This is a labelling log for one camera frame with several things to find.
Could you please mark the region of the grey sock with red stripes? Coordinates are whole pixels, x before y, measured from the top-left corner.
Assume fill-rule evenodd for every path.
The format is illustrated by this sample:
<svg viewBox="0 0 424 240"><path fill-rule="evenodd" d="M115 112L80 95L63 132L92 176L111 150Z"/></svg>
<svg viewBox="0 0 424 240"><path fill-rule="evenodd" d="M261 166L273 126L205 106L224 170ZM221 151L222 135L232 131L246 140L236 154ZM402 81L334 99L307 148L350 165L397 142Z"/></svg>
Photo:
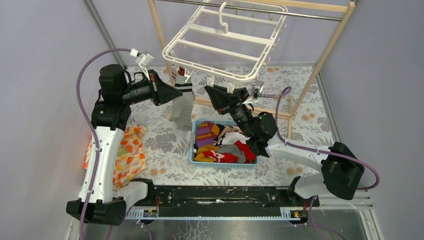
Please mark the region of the grey sock with red stripes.
<svg viewBox="0 0 424 240"><path fill-rule="evenodd" d="M177 68L177 73L178 73L179 76L187 77L187 78L189 77L189 74L186 73L186 69L184 67L182 67L182 66L179 66Z"/></svg>

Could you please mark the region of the grey striped cuff sock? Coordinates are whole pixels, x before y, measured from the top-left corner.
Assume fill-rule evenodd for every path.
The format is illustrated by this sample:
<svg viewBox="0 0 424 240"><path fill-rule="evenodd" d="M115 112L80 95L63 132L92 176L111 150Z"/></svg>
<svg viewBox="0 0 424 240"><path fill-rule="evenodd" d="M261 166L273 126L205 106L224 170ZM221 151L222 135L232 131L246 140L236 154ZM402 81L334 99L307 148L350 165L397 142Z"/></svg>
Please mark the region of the grey striped cuff sock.
<svg viewBox="0 0 424 240"><path fill-rule="evenodd" d="M169 120L176 124L178 130L190 131L192 129L191 115L195 100L193 84L187 77L178 75L174 87L180 90L183 95L172 101Z"/></svg>

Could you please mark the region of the santa pattern white sock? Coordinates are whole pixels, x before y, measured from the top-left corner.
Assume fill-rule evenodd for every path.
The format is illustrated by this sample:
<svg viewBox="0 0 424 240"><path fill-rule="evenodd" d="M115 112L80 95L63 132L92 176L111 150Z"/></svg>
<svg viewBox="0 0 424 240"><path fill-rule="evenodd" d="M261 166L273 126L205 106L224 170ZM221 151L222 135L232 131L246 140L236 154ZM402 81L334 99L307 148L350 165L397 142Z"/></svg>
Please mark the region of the santa pattern white sock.
<svg viewBox="0 0 424 240"><path fill-rule="evenodd" d="M242 131L235 128L235 131L227 132L218 140L219 145L234 145L240 141L242 144L246 144L250 137L243 135Z"/></svg>

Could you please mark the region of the white plastic clip hanger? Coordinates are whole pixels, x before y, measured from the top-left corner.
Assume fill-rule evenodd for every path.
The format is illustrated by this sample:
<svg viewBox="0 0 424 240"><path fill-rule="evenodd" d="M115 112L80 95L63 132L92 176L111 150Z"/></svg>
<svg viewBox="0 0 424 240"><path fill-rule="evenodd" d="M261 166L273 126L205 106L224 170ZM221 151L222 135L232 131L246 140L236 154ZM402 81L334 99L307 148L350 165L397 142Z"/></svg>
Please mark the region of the white plastic clip hanger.
<svg viewBox="0 0 424 240"><path fill-rule="evenodd" d="M289 12L285 6L241 0L203 0L219 8L199 6L162 50L171 65L237 83L254 81L270 61L287 16L224 8Z"/></svg>

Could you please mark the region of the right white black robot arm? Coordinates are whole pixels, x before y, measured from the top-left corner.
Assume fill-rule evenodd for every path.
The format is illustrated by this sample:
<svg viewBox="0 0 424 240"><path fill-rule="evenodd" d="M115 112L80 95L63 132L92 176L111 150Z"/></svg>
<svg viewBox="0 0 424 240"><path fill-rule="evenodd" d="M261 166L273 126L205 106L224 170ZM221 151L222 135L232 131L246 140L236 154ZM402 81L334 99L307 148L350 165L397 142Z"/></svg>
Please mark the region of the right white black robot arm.
<svg viewBox="0 0 424 240"><path fill-rule="evenodd" d="M299 206L306 199L323 194L348 201L354 198L365 167L356 161L345 144L335 142L332 146L316 146L282 137L272 113L263 111L253 116L248 110L244 103L249 97L246 88L229 93L222 86L207 85L205 90L213 108L220 115L232 117L256 156L281 158L317 171L314 175L292 181L286 193L291 205Z"/></svg>

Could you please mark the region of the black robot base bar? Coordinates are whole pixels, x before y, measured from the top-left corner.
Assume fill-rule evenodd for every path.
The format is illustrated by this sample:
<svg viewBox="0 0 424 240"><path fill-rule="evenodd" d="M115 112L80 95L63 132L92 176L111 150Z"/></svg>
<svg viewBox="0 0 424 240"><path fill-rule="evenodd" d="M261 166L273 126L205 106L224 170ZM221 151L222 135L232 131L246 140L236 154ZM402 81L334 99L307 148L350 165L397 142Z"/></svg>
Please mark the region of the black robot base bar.
<svg viewBox="0 0 424 240"><path fill-rule="evenodd" d="M303 199L286 187L275 186L178 186L159 185L148 191L147 197L135 203L134 208L155 209L201 208L229 206L235 208L294 209L305 213L309 206L318 207L318 200Z"/></svg>

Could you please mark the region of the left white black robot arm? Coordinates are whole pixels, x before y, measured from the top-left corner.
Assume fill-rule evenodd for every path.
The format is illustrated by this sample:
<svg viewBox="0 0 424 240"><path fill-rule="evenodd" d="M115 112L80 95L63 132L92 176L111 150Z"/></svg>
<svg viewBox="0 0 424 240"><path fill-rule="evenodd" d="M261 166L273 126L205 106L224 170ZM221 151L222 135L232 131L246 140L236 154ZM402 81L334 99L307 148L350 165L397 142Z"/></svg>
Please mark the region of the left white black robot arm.
<svg viewBox="0 0 424 240"><path fill-rule="evenodd" d="M89 121L94 133L88 168L80 193L67 202L66 212L82 223L119 226L130 206L138 201L148 206L155 200L152 180L135 179L113 191L113 172L130 106L144 101L160 106L183 92L163 82L152 69L142 74L141 81L131 82L130 74L118 64L102 67L99 83L99 98Z"/></svg>

